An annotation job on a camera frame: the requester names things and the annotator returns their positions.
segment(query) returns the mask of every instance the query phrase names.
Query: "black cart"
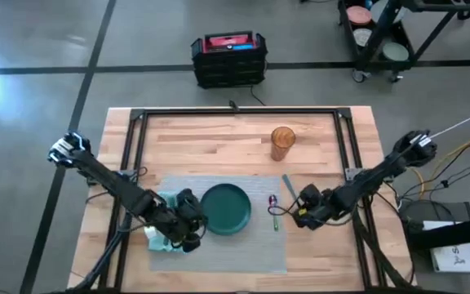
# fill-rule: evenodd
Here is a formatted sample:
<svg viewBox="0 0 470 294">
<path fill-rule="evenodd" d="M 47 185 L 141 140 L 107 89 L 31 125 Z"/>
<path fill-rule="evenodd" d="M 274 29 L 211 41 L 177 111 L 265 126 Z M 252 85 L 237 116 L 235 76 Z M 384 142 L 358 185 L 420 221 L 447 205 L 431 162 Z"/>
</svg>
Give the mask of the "black cart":
<svg viewBox="0 0 470 294">
<path fill-rule="evenodd" d="M 454 15 L 458 14 L 460 20 L 466 20 L 470 17 L 470 0 L 459 1 L 462 2 L 454 2 L 454 0 L 389 0 L 377 24 L 371 21 L 367 25 L 354 25 L 349 21 L 346 10 L 352 6 L 363 7 L 365 1 L 339 0 L 339 25 L 344 27 L 346 39 L 351 47 L 352 57 L 355 63 L 352 70 L 353 80 L 355 82 L 364 82 L 372 71 L 389 70 L 392 72 L 389 81 L 398 82 L 402 78 L 400 72 L 408 70 L 416 64 L 420 56 Z M 413 12 L 448 12 L 417 51 L 411 46 L 402 22 L 394 23 L 397 13 L 402 7 L 406 7 Z M 372 31 L 364 47 L 359 47 L 353 37 L 353 30 L 360 28 L 370 29 Z M 405 47 L 409 52 L 409 58 L 404 61 L 382 59 L 382 56 L 377 54 L 377 51 L 386 38 L 392 39 L 394 42 Z"/>
</svg>

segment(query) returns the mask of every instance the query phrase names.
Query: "cart wheel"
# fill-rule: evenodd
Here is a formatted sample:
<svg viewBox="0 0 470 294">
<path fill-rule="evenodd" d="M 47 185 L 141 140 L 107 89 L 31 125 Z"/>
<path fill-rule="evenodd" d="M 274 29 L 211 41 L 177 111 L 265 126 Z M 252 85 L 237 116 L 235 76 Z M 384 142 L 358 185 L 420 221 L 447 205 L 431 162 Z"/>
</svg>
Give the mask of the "cart wheel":
<svg viewBox="0 0 470 294">
<path fill-rule="evenodd" d="M 368 75 L 360 70 L 353 69 L 351 72 L 353 81 L 355 82 L 364 82 Z"/>
<path fill-rule="evenodd" d="M 400 80 L 403 79 L 403 78 L 404 78 L 404 77 L 402 77 L 402 76 L 399 75 L 398 73 L 392 73 L 392 75 L 389 77 L 389 82 L 395 83 L 395 82 L 400 81 Z"/>
<path fill-rule="evenodd" d="M 460 11 L 456 14 L 456 18 L 459 20 L 468 20 L 470 19 L 470 11 Z"/>
</svg>

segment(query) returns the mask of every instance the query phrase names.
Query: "gray concrete floor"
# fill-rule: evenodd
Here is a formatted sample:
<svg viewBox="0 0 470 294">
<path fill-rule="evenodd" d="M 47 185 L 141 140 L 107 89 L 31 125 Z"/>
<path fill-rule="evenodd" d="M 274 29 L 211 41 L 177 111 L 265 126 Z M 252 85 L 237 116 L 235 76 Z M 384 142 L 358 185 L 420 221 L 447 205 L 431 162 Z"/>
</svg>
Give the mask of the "gray concrete floor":
<svg viewBox="0 0 470 294">
<path fill-rule="evenodd" d="M 0 68 L 86 66 L 107 1 L 0 0 Z M 439 14 L 404 22 L 419 45 Z M 252 29 L 268 39 L 269 62 L 349 61 L 336 3 L 295 0 L 118 0 L 99 65 L 189 64 L 189 45 L 205 33 Z M 470 59 L 470 20 L 452 20 L 424 60 Z M 376 76 L 363 84 L 350 69 L 269 70 L 255 94 L 268 105 L 372 105 L 384 151 L 406 131 L 439 131 L 470 116 L 470 67 L 417 68 L 396 85 Z M 46 154 L 66 130 L 83 75 L 0 75 L 0 289 L 16 293 L 54 173 Z M 106 109 L 114 106 L 257 105 L 248 89 L 202 90 L 191 72 L 99 73 L 91 84 L 80 130 L 98 146 Z M 470 124 L 437 138 L 440 154 L 470 139 Z M 453 171 L 470 166 L 470 151 Z M 429 175 L 432 165 L 422 168 Z M 395 186 L 416 179 L 407 173 Z M 69 172 L 42 260 L 35 292 L 64 288 L 86 188 Z M 470 202 L 470 177 L 436 193 Z M 428 289 L 470 293 L 470 277 L 417 273 Z"/>
</svg>

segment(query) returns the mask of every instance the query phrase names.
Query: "black storage bin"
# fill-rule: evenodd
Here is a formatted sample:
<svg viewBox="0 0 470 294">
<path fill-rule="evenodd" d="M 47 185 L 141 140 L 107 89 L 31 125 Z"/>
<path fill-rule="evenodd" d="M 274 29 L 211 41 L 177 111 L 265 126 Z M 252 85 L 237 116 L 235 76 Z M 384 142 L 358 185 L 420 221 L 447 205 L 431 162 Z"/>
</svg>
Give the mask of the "black storage bin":
<svg viewBox="0 0 470 294">
<path fill-rule="evenodd" d="M 215 39 L 224 42 L 215 44 Z M 266 40 L 259 33 L 210 34 L 192 44 L 193 72 L 203 88 L 255 85 L 264 80 L 266 54 Z"/>
</svg>

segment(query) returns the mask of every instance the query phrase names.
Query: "gray placemat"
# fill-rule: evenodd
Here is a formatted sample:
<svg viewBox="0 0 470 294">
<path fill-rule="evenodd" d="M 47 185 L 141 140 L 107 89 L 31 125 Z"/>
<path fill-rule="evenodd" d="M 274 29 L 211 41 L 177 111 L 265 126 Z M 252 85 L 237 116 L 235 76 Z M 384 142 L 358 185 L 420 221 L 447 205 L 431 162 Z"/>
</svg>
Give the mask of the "gray placemat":
<svg viewBox="0 0 470 294">
<path fill-rule="evenodd" d="M 248 225 L 233 236 L 206 232 L 201 246 L 189 254 L 149 252 L 150 269 L 164 271 L 285 273 L 286 231 L 278 216 L 273 229 L 268 197 L 280 199 L 280 178 L 275 176 L 168 176 L 159 191 L 179 192 L 190 188 L 199 199 L 212 186 L 229 183 L 243 189 L 251 200 Z"/>
</svg>

